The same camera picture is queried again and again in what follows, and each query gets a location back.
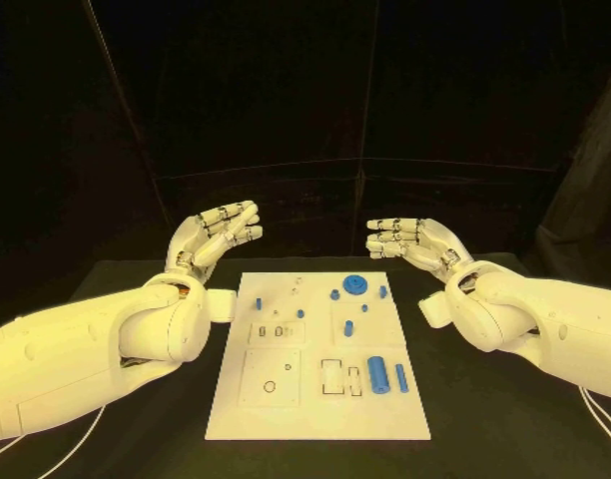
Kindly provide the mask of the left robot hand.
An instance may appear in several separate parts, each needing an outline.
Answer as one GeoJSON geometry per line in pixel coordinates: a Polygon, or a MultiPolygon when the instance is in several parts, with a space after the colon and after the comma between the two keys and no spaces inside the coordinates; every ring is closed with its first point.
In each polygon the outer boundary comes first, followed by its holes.
{"type": "Polygon", "coordinates": [[[165,272],[185,274],[206,283],[223,255],[262,236],[259,205],[253,201],[187,217],[170,241],[165,272]]]}

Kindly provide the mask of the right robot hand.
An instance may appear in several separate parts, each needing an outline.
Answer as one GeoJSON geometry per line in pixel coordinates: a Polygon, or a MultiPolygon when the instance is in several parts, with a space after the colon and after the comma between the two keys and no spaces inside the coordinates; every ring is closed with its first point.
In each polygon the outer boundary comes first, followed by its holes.
{"type": "Polygon", "coordinates": [[[366,248],[373,259],[403,258],[416,268],[447,282],[474,262],[452,230],[434,219],[370,220],[366,248]]]}

